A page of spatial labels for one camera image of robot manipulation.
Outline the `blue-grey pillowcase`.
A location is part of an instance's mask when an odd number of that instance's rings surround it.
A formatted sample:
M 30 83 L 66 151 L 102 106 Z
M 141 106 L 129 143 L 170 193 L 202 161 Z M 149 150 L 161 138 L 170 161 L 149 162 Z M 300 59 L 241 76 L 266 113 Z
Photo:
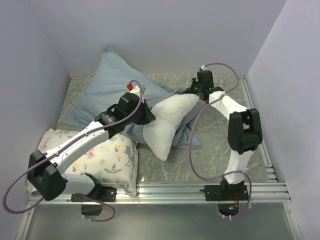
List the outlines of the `blue-grey pillowcase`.
M 150 110 L 161 101 L 183 91 L 182 88 L 179 90 L 168 88 L 153 78 L 144 75 L 132 68 L 111 48 L 104 46 L 97 71 L 91 81 L 81 90 L 79 98 L 62 117 L 60 123 L 83 129 L 98 114 L 119 101 L 120 97 L 126 92 L 126 85 L 131 80 L 138 80 L 141 85 L 146 87 L 143 97 L 147 100 Z M 169 150 L 171 147 L 189 148 L 192 133 L 189 122 L 200 111 L 197 101 L 195 101 L 196 105 L 182 118 L 181 123 L 177 126 L 173 140 L 169 143 Z M 125 128 L 123 133 L 128 138 L 146 145 L 143 137 L 143 127 L 143 125 L 131 124 Z

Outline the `white pillow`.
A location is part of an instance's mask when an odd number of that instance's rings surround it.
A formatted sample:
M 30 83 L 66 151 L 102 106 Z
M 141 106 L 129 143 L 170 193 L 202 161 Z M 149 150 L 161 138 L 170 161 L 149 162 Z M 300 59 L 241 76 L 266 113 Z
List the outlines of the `white pillow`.
M 195 94 L 175 94 L 151 108 L 155 120 L 143 127 L 143 139 L 161 161 L 167 160 L 172 147 L 189 147 L 187 124 L 197 115 L 199 99 Z

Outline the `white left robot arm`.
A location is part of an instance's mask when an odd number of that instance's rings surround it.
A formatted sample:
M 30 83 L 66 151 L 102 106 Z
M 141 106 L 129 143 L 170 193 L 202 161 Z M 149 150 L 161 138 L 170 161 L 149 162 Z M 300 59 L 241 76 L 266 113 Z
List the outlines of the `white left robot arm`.
M 69 174 L 66 170 L 96 145 L 123 132 L 126 126 L 146 125 L 155 119 L 141 89 L 126 92 L 117 104 L 101 112 L 84 130 L 65 143 L 46 153 L 34 151 L 29 157 L 27 179 L 46 201 L 62 193 L 84 195 L 89 201 L 100 200 L 104 187 L 97 178 L 90 173 Z

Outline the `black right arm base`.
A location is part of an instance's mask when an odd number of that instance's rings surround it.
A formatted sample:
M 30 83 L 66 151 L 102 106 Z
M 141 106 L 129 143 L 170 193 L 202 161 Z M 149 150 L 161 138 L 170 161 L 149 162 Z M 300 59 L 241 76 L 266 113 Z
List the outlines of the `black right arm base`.
M 251 200 L 251 190 L 244 181 L 235 185 L 222 181 L 220 185 L 205 185 L 201 192 L 207 202 L 217 202 L 217 208 L 222 217 L 229 219 L 239 216 L 240 201 L 247 201 L 243 210 L 247 209 Z

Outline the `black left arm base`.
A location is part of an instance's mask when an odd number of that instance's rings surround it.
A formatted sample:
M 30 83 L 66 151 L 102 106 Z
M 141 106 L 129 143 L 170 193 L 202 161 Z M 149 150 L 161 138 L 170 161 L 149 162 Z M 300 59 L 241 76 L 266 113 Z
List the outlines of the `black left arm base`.
M 116 200 L 117 189 L 111 186 L 99 186 L 87 195 L 74 193 L 71 195 L 71 202 L 81 203 L 81 213 L 85 217 L 96 217 L 102 213 L 104 203 L 113 203 Z M 98 205 L 83 204 L 84 202 L 98 201 Z

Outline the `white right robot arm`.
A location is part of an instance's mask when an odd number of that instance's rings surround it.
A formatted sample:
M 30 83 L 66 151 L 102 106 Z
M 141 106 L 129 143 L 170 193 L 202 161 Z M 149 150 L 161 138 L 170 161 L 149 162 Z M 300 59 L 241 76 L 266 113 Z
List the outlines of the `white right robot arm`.
M 228 120 L 227 141 L 231 153 L 220 182 L 220 194 L 224 199 L 231 200 L 247 190 L 243 172 L 253 152 L 263 141 L 260 113 L 233 100 L 221 87 L 215 87 L 210 70 L 198 71 L 190 89 Z

